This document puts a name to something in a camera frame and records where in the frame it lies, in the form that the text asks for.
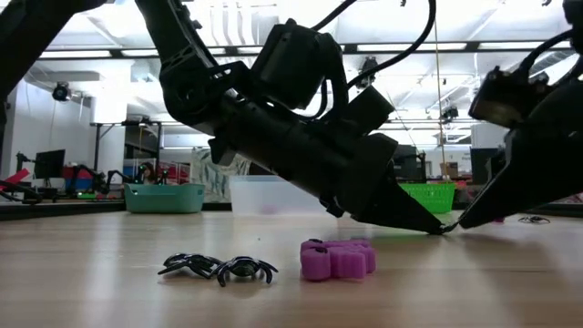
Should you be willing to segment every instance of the ceiling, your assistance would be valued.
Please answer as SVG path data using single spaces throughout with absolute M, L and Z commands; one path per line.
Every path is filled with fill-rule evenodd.
M 260 46 L 274 24 L 293 17 L 299 24 L 311 26 L 340 2 L 196 0 L 184 4 L 189 8 L 191 18 L 202 24 L 199 34 L 207 46 Z M 425 24 L 427 2 L 408 0 L 405 6 L 400 4 L 401 0 L 359 0 L 323 31 L 331 33 L 341 45 L 410 44 Z M 537 0 L 439 0 L 436 20 L 437 33 L 432 31 L 427 42 L 490 42 L 489 45 L 497 48 L 496 52 L 451 53 L 446 51 L 447 45 L 440 44 L 440 48 L 444 50 L 437 56 L 432 46 L 428 45 L 425 50 L 431 51 L 413 54 L 377 74 L 375 87 L 392 100 L 398 109 L 391 116 L 395 124 L 386 125 L 384 128 L 389 130 L 387 134 L 405 144 L 436 143 L 438 125 L 418 120 L 439 118 L 440 104 L 442 107 L 455 105 L 460 109 L 458 123 L 445 127 L 445 133 L 450 133 L 448 131 L 451 129 L 451 133 L 456 136 L 460 133 L 469 134 L 468 129 L 473 123 L 466 112 L 480 80 L 495 66 L 514 67 L 527 54 L 527 48 L 536 46 L 529 43 L 516 46 L 514 42 L 543 41 L 569 29 L 564 18 L 562 1 L 559 0 L 552 0 L 546 6 L 542 6 L 542 1 Z M 160 63 L 155 57 L 62 60 L 54 56 L 71 50 L 83 50 L 88 54 L 90 51 L 112 49 L 146 51 L 153 47 L 144 20 L 134 2 L 116 1 L 113 5 L 103 5 L 96 10 L 75 15 L 47 49 L 42 60 L 35 64 L 28 80 L 49 87 L 56 82 L 56 76 L 63 78 L 75 73 L 77 76 L 80 73 L 97 73 L 91 78 L 71 78 L 71 87 L 86 95 L 96 95 L 104 88 L 104 84 L 115 81 L 123 84 L 128 93 L 129 114 L 167 120 L 170 117 L 164 107 L 162 91 L 156 79 Z M 344 55 L 344 67 L 349 79 L 357 75 L 368 56 L 370 55 Z M 378 62 L 382 62 L 394 55 L 374 56 Z M 576 57 L 572 52 L 561 49 L 546 53 L 540 59 L 544 60 L 538 62 L 537 71 L 533 74 L 546 70 L 553 79 L 567 72 Z M 219 58 L 220 63 L 235 60 L 242 60 L 250 66 L 254 56 Z M 131 77 L 125 77 L 125 80 L 116 77 L 121 66 L 131 66 Z M 315 112 L 320 99 L 320 95 L 317 95 L 302 113 Z M 166 133 L 184 134 L 194 131 L 189 128 L 167 127 Z

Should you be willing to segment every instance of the teal basket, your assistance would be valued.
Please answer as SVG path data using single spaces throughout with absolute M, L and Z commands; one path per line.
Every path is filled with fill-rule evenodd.
M 197 213 L 204 203 L 204 185 L 199 184 L 127 184 L 124 194 L 132 213 Z
M 455 194 L 454 183 L 404 183 L 400 186 L 433 214 L 443 214 L 452 210 Z

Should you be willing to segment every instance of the plastic basket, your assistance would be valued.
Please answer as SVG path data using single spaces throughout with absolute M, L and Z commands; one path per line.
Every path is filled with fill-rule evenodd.
M 204 203 L 204 185 L 125 186 L 126 208 L 132 213 L 196 213 Z
M 447 213 L 452 210 L 455 194 L 454 183 L 403 183 L 400 186 L 433 214 Z

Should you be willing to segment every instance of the white storage bin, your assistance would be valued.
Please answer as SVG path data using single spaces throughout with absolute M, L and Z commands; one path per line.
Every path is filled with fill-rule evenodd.
M 233 214 L 330 215 L 318 199 L 277 176 L 231 176 Z

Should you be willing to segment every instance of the table surface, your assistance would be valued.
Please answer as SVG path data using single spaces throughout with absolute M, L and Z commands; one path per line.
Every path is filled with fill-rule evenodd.
M 509 218 L 447 236 L 334 218 L 126 212 L 0 222 L 0 326 L 582 327 L 583 220 Z M 368 238 L 360 282 L 300 278 L 300 243 Z M 160 277 L 177 251 L 250 255 L 271 285 Z

